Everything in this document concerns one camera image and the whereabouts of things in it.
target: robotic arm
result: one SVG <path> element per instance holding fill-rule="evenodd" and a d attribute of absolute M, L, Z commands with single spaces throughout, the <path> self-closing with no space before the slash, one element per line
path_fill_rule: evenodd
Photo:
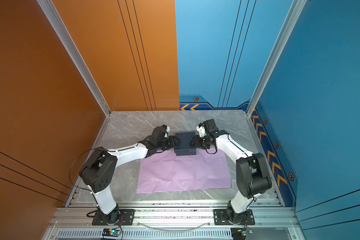
<path fill-rule="evenodd" d="M 240 224 L 246 216 L 248 206 L 256 197 L 271 188 L 267 162 L 260 153 L 254 154 L 241 147 L 225 130 L 219 130 L 213 119 L 200 123 L 190 145 L 210 149 L 213 145 L 224 151 L 236 163 L 236 181 L 239 188 L 228 203 L 227 214 L 232 224 Z M 149 157 L 171 149 L 180 143 L 175 136 L 168 136 L 169 127 L 156 127 L 143 141 L 119 149 L 96 149 L 83 165 L 79 175 L 92 191 L 99 213 L 107 224 L 114 225 L 119 217 L 119 206 L 110 191 L 110 181 L 116 167 L 127 162 Z"/>

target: yellow arrow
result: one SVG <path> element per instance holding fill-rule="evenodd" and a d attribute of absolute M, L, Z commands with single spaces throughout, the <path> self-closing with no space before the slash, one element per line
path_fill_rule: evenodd
<path fill-rule="evenodd" d="M 277 175 L 277 186 L 280 187 L 280 180 L 285 182 L 285 184 L 288 184 L 287 181 L 280 175 Z"/>
<path fill-rule="evenodd" d="M 197 106 L 199 106 L 199 105 L 200 105 L 200 104 L 196 104 L 195 106 L 193 106 L 193 107 L 191 108 L 191 110 L 194 111 L 195 108 L 196 108 Z"/>
<path fill-rule="evenodd" d="M 259 132 L 259 126 L 262 127 L 261 123 L 256 123 L 256 132 Z"/>
<path fill-rule="evenodd" d="M 276 164 L 275 162 L 272 163 L 272 172 L 275 173 L 275 167 L 281 170 L 280 166 Z"/>
<path fill-rule="evenodd" d="M 186 108 L 186 107 L 188 107 L 189 106 L 189 104 L 185 104 L 182 108 L 180 108 L 181 110 L 183 110 L 183 111 L 185 111 L 185 109 L 184 108 Z"/>
<path fill-rule="evenodd" d="M 253 116 L 253 124 L 254 124 L 254 119 L 255 119 L 255 118 L 259 118 L 259 116 Z"/>
<path fill-rule="evenodd" d="M 260 131 L 260 142 L 261 142 L 261 136 L 262 136 L 262 135 L 267 136 L 267 135 L 265 134 L 265 132 Z"/>
<path fill-rule="evenodd" d="M 268 151 L 268 162 L 269 162 L 269 156 L 270 156 L 270 155 L 272 155 L 272 156 L 276 157 L 276 156 L 275 156 L 275 154 L 274 154 L 273 152 Z"/>

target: black box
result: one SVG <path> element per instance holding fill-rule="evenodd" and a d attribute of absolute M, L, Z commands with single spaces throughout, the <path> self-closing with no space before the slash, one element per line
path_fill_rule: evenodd
<path fill-rule="evenodd" d="M 175 137 L 180 139 L 180 144 L 175 147 L 177 156 L 196 155 L 196 148 L 190 146 L 194 136 L 195 132 L 178 132 L 175 134 Z"/>

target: black line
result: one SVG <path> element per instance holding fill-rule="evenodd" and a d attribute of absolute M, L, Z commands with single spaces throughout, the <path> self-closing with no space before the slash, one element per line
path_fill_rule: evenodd
<path fill-rule="evenodd" d="M 237 17 L 236 17 L 235 27 L 234 27 L 234 29 L 233 29 L 232 40 L 231 40 L 231 46 L 229 47 L 229 53 L 228 53 L 228 58 L 227 58 L 227 64 L 225 65 L 225 71 L 224 71 L 223 83 L 221 84 L 221 90 L 220 90 L 219 102 L 217 103 L 217 107 L 219 107 L 219 104 L 220 104 L 220 98 L 221 98 L 221 93 L 223 92 L 223 86 L 224 86 L 225 73 L 227 72 L 228 60 L 229 60 L 229 55 L 231 54 L 231 48 L 232 48 L 232 43 L 233 43 L 233 36 L 235 36 L 235 30 L 236 30 L 237 19 L 238 19 L 238 17 L 239 17 L 240 6 L 241 6 L 241 0 L 240 0 L 240 4 L 239 4 L 239 10 L 237 11 Z"/>
<path fill-rule="evenodd" d="M 151 85 L 152 97 L 153 97 L 153 99 L 154 99 L 154 104 L 155 104 L 155 110 L 157 110 L 157 108 L 156 108 L 156 101 L 155 101 L 155 95 L 154 95 L 154 90 L 153 90 L 153 88 L 152 88 L 151 77 L 150 77 L 150 75 L 149 75 L 149 69 L 148 69 L 147 58 L 145 57 L 145 50 L 144 50 L 144 45 L 143 45 L 143 39 L 142 39 L 142 37 L 141 37 L 141 32 L 140 32 L 139 21 L 137 20 L 137 13 L 136 13 L 136 8 L 135 8 L 135 1 L 133 0 L 132 2 L 133 2 L 133 8 L 135 9 L 135 16 L 136 16 L 136 21 L 137 21 L 137 27 L 139 28 L 139 34 L 140 34 L 141 45 L 143 46 L 143 54 L 144 54 L 145 64 L 147 65 L 148 79 L 149 79 L 149 84 Z"/>
<path fill-rule="evenodd" d="M 333 212 L 329 212 L 329 213 L 326 213 L 326 214 L 321 214 L 321 215 L 318 215 L 318 216 L 315 216 L 315 217 L 321 217 L 321 216 L 324 216 L 324 215 L 327 215 L 327 214 L 333 214 L 335 212 L 340 212 L 342 210 L 347 210 L 347 209 L 351 209 L 351 208 L 354 208 L 354 207 L 360 207 L 360 204 L 359 205 L 355 205 L 355 206 L 352 206 L 352 207 L 347 207 L 345 209 L 340 209 L 340 210 L 336 210 L 336 211 L 333 211 Z M 312 218 L 315 218 L 315 217 L 310 217 L 310 218 L 306 218 L 306 219 L 303 219 L 303 220 L 299 220 L 299 222 L 301 221 L 305 221 L 305 220 L 308 220 L 308 219 L 312 219 Z"/>
<path fill-rule="evenodd" d="M 39 182 L 38 180 L 35 180 L 35 179 L 33 179 L 33 178 L 29 177 L 29 176 L 26 176 L 26 175 L 24 175 L 24 174 L 21 174 L 21 173 L 15 171 L 15 170 L 13 170 L 13 169 L 10 169 L 9 167 L 6 167 L 6 166 L 1 165 L 1 164 L 0 164 L 0 166 L 5 167 L 6 169 L 9 169 L 9 170 L 11 170 L 11 171 L 14 171 L 15 173 L 18 173 L 18 174 L 20 174 L 20 175 L 22 175 L 22 176 L 24 176 L 24 177 L 27 177 L 27 178 L 29 178 L 29 179 L 32 179 L 32 180 L 34 180 L 34 181 L 36 181 L 36 182 L 38 182 L 38 183 L 40 183 L 40 184 L 42 184 L 42 185 L 44 185 L 44 186 L 47 186 L 47 187 L 49 187 L 49 188 L 52 188 L 53 190 L 56 190 L 56 191 L 61 192 L 62 194 L 65 194 L 65 195 L 68 196 L 68 194 L 66 194 L 65 192 L 59 191 L 59 190 L 57 190 L 57 189 L 54 189 L 53 187 L 50 187 L 50 186 L 48 186 L 48 185 L 46 185 L 46 184 L 43 184 L 42 182 Z"/>
<path fill-rule="evenodd" d="M 7 181 L 7 182 L 10 182 L 10 183 L 13 183 L 13 184 L 15 184 L 15 185 L 18 185 L 18 186 L 20 186 L 20 187 L 24 187 L 23 185 L 20 185 L 20 184 L 11 182 L 10 180 L 6 180 L 6 179 L 4 179 L 4 178 L 1 178 L 1 177 L 0 177 L 0 179 L 2 179 L 2 180 L 4 180 L 4 181 Z M 63 202 L 62 200 L 59 200 L 59 199 L 56 199 L 56 198 L 54 198 L 54 197 L 48 196 L 48 195 L 43 194 L 43 193 L 41 193 L 41 192 L 35 191 L 35 190 L 33 190 L 33 189 L 30 189 L 30 188 L 27 188 L 27 187 L 24 187 L 24 188 L 26 188 L 26 189 L 28 189 L 28 190 L 31 190 L 31 191 L 34 191 L 34 192 L 37 192 L 37 193 L 39 193 L 39 194 L 41 194 L 41 195 L 50 197 L 50 198 L 52 198 L 52 199 L 58 200 L 58 201 L 60 201 L 60 202 Z"/>
<path fill-rule="evenodd" d="M 355 220 L 345 221 L 345 222 L 332 223 L 332 224 L 328 224 L 328 225 L 324 225 L 324 226 L 319 226 L 319 227 L 306 228 L 306 229 L 303 229 L 303 230 L 310 230 L 310 229 L 315 229 L 315 228 L 320 228 L 320 227 L 328 227 L 328 226 L 332 226 L 332 225 L 337 225 L 337 224 L 342 224 L 342 223 L 348 223 L 348 222 L 356 222 L 356 221 L 360 221 L 360 218 L 359 218 L 359 219 L 355 219 Z"/>
<path fill-rule="evenodd" d="M 147 111 L 148 111 L 147 100 L 145 99 L 145 95 L 144 95 L 144 91 L 143 91 L 143 85 L 141 84 L 141 80 L 140 80 L 140 76 L 139 76 L 139 71 L 137 70 L 137 65 L 136 65 L 136 61 L 135 61 L 135 56 L 133 55 L 131 42 L 129 41 L 129 36 L 128 36 L 128 32 L 127 32 L 127 27 L 125 26 L 124 17 L 123 17 L 123 13 L 121 12 L 121 7 L 120 7 L 119 0 L 117 0 L 117 3 L 119 4 L 119 9 L 120 9 L 121 18 L 123 19 L 125 32 L 126 32 L 126 34 L 127 34 L 127 38 L 128 38 L 128 42 L 129 42 L 129 47 L 131 48 L 131 53 L 132 53 L 132 57 L 133 57 L 133 62 L 135 63 L 135 67 L 136 67 L 137 77 L 139 78 L 139 82 L 140 82 L 140 86 L 141 86 L 141 91 L 143 92 L 143 97 L 144 97 L 144 101 L 145 101 L 145 106 L 147 107 Z"/>
<path fill-rule="evenodd" d="M 335 197 L 335 198 L 333 198 L 333 199 L 329 199 L 329 200 L 327 200 L 327 201 L 325 201 L 325 202 L 321 202 L 321 203 L 319 203 L 319 204 L 315 204 L 315 205 L 310 206 L 310 207 L 307 207 L 307 208 L 305 208 L 305 209 L 301 209 L 301 210 L 296 211 L 296 212 L 301 212 L 301 211 L 304 211 L 304 210 L 306 210 L 306 209 L 309 209 L 309 208 L 312 208 L 312 207 L 316 207 L 317 205 L 320 205 L 320 204 L 323 204 L 323 203 L 326 203 L 326 202 L 329 202 L 329 201 L 338 199 L 338 198 L 340 198 L 340 197 L 344 197 L 344 196 L 346 196 L 346 195 L 349 195 L 349 194 L 352 194 L 352 193 L 355 193 L 355 192 L 358 192 L 358 191 L 360 191 L 360 189 L 355 190 L 355 191 L 353 191 L 353 192 L 349 192 L 349 193 L 347 193 L 347 194 L 344 194 L 344 195 L 341 195 L 341 196 L 338 196 L 338 197 Z"/>
<path fill-rule="evenodd" d="M 235 63 L 235 58 L 236 58 L 237 47 L 239 46 L 240 37 L 241 37 L 241 31 L 243 30 L 244 20 L 245 20 L 245 16 L 247 15 L 247 10 L 248 10 L 248 4 L 249 4 L 249 3 L 250 3 L 250 1 L 248 0 L 247 7 L 245 8 L 245 13 L 244 13 L 244 18 L 243 18 L 243 23 L 241 24 L 241 29 L 240 29 L 240 34 L 239 34 L 239 40 L 237 41 L 236 50 L 235 50 L 235 55 L 233 56 L 233 61 L 232 61 L 232 66 L 231 66 L 231 71 L 230 71 L 230 73 L 229 73 L 228 83 L 227 83 L 227 87 L 225 88 L 224 99 L 223 99 L 223 103 L 222 103 L 221 107 L 223 107 L 223 105 L 224 105 L 225 96 L 226 96 L 226 94 L 227 94 L 227 89 L 228 89 L 228 85 L 229 85 L 229 79 L 231 78 L 231 73 L 232 73 L 232 69 L 233 69 L 233 64 Z"/>
<path fill-rule="evenodd" d="M 250 24 L 251 24 L 251 20 L 252 20 L 253 11 L 254 11 L 254 6 L 256 6 L 256 1 L 257 1 L 257 0 L 254 1 L 254 5 L 253 5 L 253 9 L 252 9 L 252 14 L 251 14 L 251 18 L 250 18 L 250 22 L 249 22 L 249 24 L 248 24 L 247 32 L 246 32 L 246 34 L 245 34 L 243 47 L 241 48 L 241 53 L 240 53 L 239 61 L 238 61 L 237 66 L 236 66 L 235 76 L 233 77 L 233 81 L 232 81 L 232 85 L 231 85 L 231 90 L 230 90 L 230 92 L 229 92 L 229 96 L 228 96 L 228 99 L 227 99 L 227 104 L 225 105 L 225 107 L 228 106 L 228 101 L 229 101 L 229 98 L 230 98 L 230 96 L 231 96 L 233 83 L 235 82 L 235 77 L 236 77 L 237 69 L 239 68 L 239 63 L 240 63 L 241 54 L 243 53 L 243 48 L 244 48 L 245 40 L 247 39 L 248 29 L 250 29 Z"/>
<path fill-rule="evenodd" d="M 141 63 L 141 58 L 140 58 L 140 53 L 139 53 L 139 47 L 137 46 L 136 36 L 135 36 L 135 32 L 134 32 L 134 30 L 133 30 L 133 25 L 132 25 L 132 20 L 131 20 L 131 15 L 129 14 L 129 9 L 128 9 L 127 0 L 125 0 L 125 4 L 126 4 L 126 6 L 127 6 L 127 12 L 128 12 L 128 16 L 129 16 L 129 21 L 131 22 L 133 37 L 135 38 L 135 44 L 136 44 L 137 54 L 139 55 L 141 71 L 143 72 L 143 77 L 144 77 L 144 82 L 145 82 L 145 88 L 147 89 L 149 104 L 151 105 L 151 109 L 153 110 L 152 103 L 151 103 L 151 97 L 149 96 L 149 91 L 148 91 L 148 86 L 147 86 L 147 80 L 145 79 L 143 64 Z"/>
<path fill-rule="evenodd" d="M 47 178 L 49 178 L 49 179 L 51 179 L 51 180 L 54 180 L 53 178 L 51 178 L 51 177 L 48 177 L 47 175 L 45 175 L 45 174 L 43 174 L 43 173 L 41 173 L 41 172 L 39 172 L 39 171 L 37 171 L 37 170 L 35 170 L 35 169 L 33 169 L 32 167 L 30 167 L 30 166 L 28 166 L 28 165 L 25 165 L 24 163 L 22 163 L 22 162 L 20 162 L 20 161 L 18 161 L 18 160 L 16 160 L 16 159 L 14 159 L 13 157 L 11 157 L 11 156 L 8 156 L 7 154 L 5 154 L 4 152 L 0 152 L 1 154 L 3 154 L 4 156 L 7 156 L 7 157 L 9 157 L 10 159 L 12 159 L 12 160 L 15 160 L 16 162 L 18 162 L 18 163 L 20 163 L 20 164 L 22 164 L 22 165 L 24 165 L 24 166 L 26 166 L 26 167 L 29 167 L 30 169 L 32 169 L 32 170 L 34 170 L 35 172 L 38 172 L 39 174 L 41 174 L 41 175 L 43 175 L 43 176 L 45 176 L 45 177 L 47 177 Z M 59 184 L 61 184 L 61 185 L 63 185 L 63 186 L 65 186 L 65 187 L 67 187 L 67 188 L 69 188 L 69 189 L 71 189 L 70 187 L 68 187 L 67 185 L 64 185 L 64 184 L 62 184 L 61 182 L 59 182 L 59 181 L 57 181 L 57 180 L 54 180 L 55 182 L 57 182 L 57 183 L 59 183 Z"/>

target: orange wall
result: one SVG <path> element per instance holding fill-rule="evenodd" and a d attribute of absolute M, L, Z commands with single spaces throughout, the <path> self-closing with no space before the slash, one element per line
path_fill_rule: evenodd
<path fill-rule="evenodd" d="M 112 111 L 178 110 L 174 0 L 53 0 Z"/>
<path fill-rule="evenodd" d="M 104 118 L 37 1 L 0 0 L 0 239 L 43 236 Z"/>

